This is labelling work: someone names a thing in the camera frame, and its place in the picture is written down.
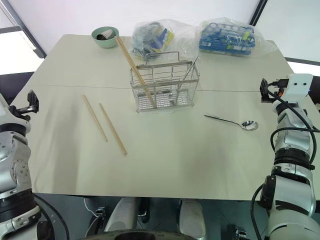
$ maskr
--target chopstick in basket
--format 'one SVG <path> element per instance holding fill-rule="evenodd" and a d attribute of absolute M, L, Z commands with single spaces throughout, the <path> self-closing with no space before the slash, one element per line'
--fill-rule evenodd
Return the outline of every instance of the chopstick in basket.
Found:
<path fill-rule="evenodd" d="M 89 109 L 89 112 L 91 113 L 91 116 L 93 117 L 93 120 L 95 121 L 96 126 L 99 128 L 100 132 L 102 133 L 102 136 L 103 136 L 104 140 L 105 140 L 106 142 L 108 142 L 107 136 L 106 136 L 104 130 L 102 129 L 102 127 L 101 127 L 101 125 L 100 125 L 100 123 L 99 123 L 99 121 L 98 121 L 98 118 L 97 118 L 97 116 L 95 115 L 95 112 L 94 112 L 94 110 L 92 109 L 92 107 L 91 107 L 91 105 L 90 105 L 90 103 L 89 103 L 86 95 L 83 94 L 83 95 L 82 95 L 82 98 L 83 98 L 83 100 L 84 100 L 84 102 L 85 102 L 85 105 L 86 105 L 87 108 Z"/>
<path fill-rule="evenodd" d="M 124 154 L 124 155 L 127 155 L 127 151 L 126 151 L 126 149 L 125 149 L 125 146 L 123 145 L 122 141 L 120 140 L 120 137 L 119 137 L 117 131 L 115 130 L 115 128 L 114 128 L 114 126 L 113 126 L 110 118 L 108 117 L 108 115 L 107 115 L 107 113 L 106 113 L 106 111 L 105 111 L 105 109 L 104 109 L 104 106 L 102 106 L 101 103 L 99 103 L 99 106 L 100 106 L 100 108 L 101 108 L 101 110 L 102 110 L 102 112 L 103 112 L 103 115 L 104 115 L 106 121 L 108 122 L 109 127 L 111 128 L 111 131 L 112 131 L 112 133 L 113 133 L 116 141 L 118 142 L 118 144 L 119 144 L 119 146 L 120 146 L 123 154 Z"/>
<path fill-rule="evenodd" d="M 123 52 L 126 60 L 128 61 L 131 69 L 133 70 L 133 72 L 134 72 L 136 78 L 138 79 L 138 81 L 140 82 L 140 84 L 141 84 L 141 85 L 146 85 L 145 81 L 144 81 L 143 78 L 141 77 L 141 75 L 140 75 L 140 73 L 139 73 L 139 71 L 138 71 L 138 69 L 137 69 L 137 67 L 136 67 L 136 64 L 135 64 L 134 61 L 132 60 L 132 58 L 131 58 L 128 50 L 126 49 L 124 43 L 122 42 L 121 38 L 120 38 L 119 36 L 116 36 L 116 37 L 115 37 L 115 40 L 116 40 L 117 43 L 120 45 L 120 47 L 121 47 L 121 49 L 122 49 L 122 52 Z M 151 96 L 151 94 L 150 94 L 150 92 L 149 92 L 149 89 L 145 87 L 145 88 L 144 88 L 144 91 L 145 91 L 145 94 L 147 95 L 147 97 L 149 98 L 150 103 L 152 104 L 152 106 L 153 106 L 154 108 L 156 108 L 157 105 L 156 105 L 154 99 L 152 98 L 152 96 Z"/>

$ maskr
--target plastic bag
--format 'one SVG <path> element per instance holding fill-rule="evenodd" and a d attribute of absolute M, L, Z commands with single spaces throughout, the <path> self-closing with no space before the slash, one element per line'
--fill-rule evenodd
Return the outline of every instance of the plastic bag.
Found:
<path fill-rule="evenodd" d="M 196 26 L 171 19 L 141 22 L 134 27 L 132 53 L 145 59 L 160 57 L 164 53 L 178 51 L 181 60 L 194 60 L 199 51 L 200 32 Z M 172 54 L 162 55 L 166 60 L 177 58 Z"/>
<path fill-rule="evenodd" d="M 200 34 L 199 48 L 207 52 L 259 57 L 278 49 L 254 26 L 226 17 L 202 22 Z"/>

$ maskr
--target white wall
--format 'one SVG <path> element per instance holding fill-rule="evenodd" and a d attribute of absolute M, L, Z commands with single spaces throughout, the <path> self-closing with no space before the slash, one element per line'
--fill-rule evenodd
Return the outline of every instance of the white wall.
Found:
<path fill-rule="evenodd" d="M 4 12 L 0 8 L 0 29 L 13 27 L 13 26 L 14 25 L 9 21 L 7 16 L 4 14 Z"/>
<path fill-rule="evenodd" d="M 259 0 L 9 0 L 32 35 L 49 52 L 64 34 L 101 26 L 131 36 L 135 23 L 174 19 L 197 25 L 219 17 L 248 23 Z"/>
<path fill-rule="evenodd" d="M 268 0 L 257 27 L 285 57 L 320 62 L 320 0 Z"/>

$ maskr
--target floor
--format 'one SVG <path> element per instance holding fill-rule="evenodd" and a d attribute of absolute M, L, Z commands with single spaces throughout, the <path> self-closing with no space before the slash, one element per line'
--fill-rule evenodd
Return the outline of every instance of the floor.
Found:
<path fill-rule="evenodd" d="M 84 238 L 92 213 L 86 210 L 83 197 L 43 193 L 39 193 L 38 195 L 52 204 L 61 214 L 69 228 L 71 240 Z M 97 196 L 87 198 L 86 203 L 88 208 L 93 211 L 98 207 L 106 207 L 107 216 L 110 216 L 119 200 L 120 197 Z M 178 201 L 176 198 L 152 198 L 150 220 L 147 224 L 143 224 L 142 221 L 139 220 L 137 229 L 143 228 L 176 232 Z M 228 225 L 243 227 L 249 239 L 256 239 L 250 218 L 249 201 L 199 200 L 199 202 L 202 205 L 209 240 L 229 240 L 230 238 L 228 238 L 227 235 Z M 65 239 L 63 226 L 57 216 L 41 202 L 39 203 L 48 211 L 47 213 L 51 217 L 56 239 Z M 257 204 L 255 205 L 255 218 L 260 234 L 264 238 L 268 216 L 265 209 Z M 315 213 L 313 218 L 320 224 L 319 213 Z"/>

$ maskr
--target black cable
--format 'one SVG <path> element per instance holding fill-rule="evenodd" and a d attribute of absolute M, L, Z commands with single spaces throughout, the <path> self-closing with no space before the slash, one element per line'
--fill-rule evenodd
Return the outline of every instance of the black cable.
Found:
<path fill-rule="evenodd" d="M 312 129 L 310 127 L 310 125 L 307 123 L 307 121 L 286 101 L 282 100 L 280 97 L 278 97 L 277 95 L 273 94 L 269 89 L 268 87 L 270 86 L 273 86 L 274 83 L 269 83 L 267 86 L 266 86 L 266 91 L 269 95 L 271 95 L 272 97 L 274 97 L 276 100 L 280 101 L 281 103 L 283 103 L 284 105 L 286 105 L 303 123 L 304 125 L 306 126 L 307 129 Z M 317 153 L 317 141 L 316 141 L 316 136 L 315 134 L 310 131 L 310 135 L 311 135 L 311 139 L 312 139 L 312 143 L 313 143 L 313 149 L 312 149 L 312 155 L 311 155 L 311 158 L 310 158 L 310 165 L 314 162 L 315 160 L 315 157 L 316 157 L 316 153 Z"/>
<path fill-rule="evenodd" d="M 68 226 L 64 220 L 64 218 L 61 216 L 61 214 L 50 204 L 48 203 L 46 200 L 44 200 L 42 197 L 36 195 L 36 194 L 33 194 L 34 197 L 36 199 L 39 199 L 41 200 L 42 202 L 44 202 L 55 214 L 56 216 L 59 218 L 59 220 L 61 221 L 63 227 L 64 227 L 64 230 L 65 230 L 65 236 L 66 236 L 66 240 L 70 240 L 70 235 L 69 235 L 69 229 L 68 229 Z"/>
<path fill-rule="evenodd" d="M 53 227 L 52 221 L 49 217 L 49 215 L 47 214 L 47 212 L 44 210 L 44 208 L 42 206 L 39 205 L 40 211 L 42 212 L 42 214 L 44 215 L 44 217 L 47 219 L 47 221 L 50 223 L 50 225 Z"/>
<path fill-rule="evenodd" d="M 258 193 L 261 191 L 262 187 L 263 187 L 263 184 L 261 184 L 261 186 L 259 186 L 258 189 L 254 192 L 254 194 L 252 196 L 251 208 L 250 208 L 251 221 L 252 221 L 252 224 L 253 224 L 255 235 L 258 238 L 258 240 L 261 240 L 261 236 L 260 236 L 259 229 L 258 229 L 258 226 L 257 226 L 257 223 L 256 223 L 254 207 L 255 207 L 256 197 L 257 197 Z"/>
<path fill-rule="evenodd" d="M 309 133 L 320 133 L 320 130 L 318 129 L 307 129 L 307 128 L 300 128 L 300 127 L 282 127 L 277 130 L 275 130 L 271 136 L 270 136 L 270 143 L 273 151 L 275 150 L 275 145 L 274 145 L 274 137 L 276 133 L 284 131 L 284 130 L 297 130 L 297 131 L 304 131 L 304 132 L 309 132 Z"/>

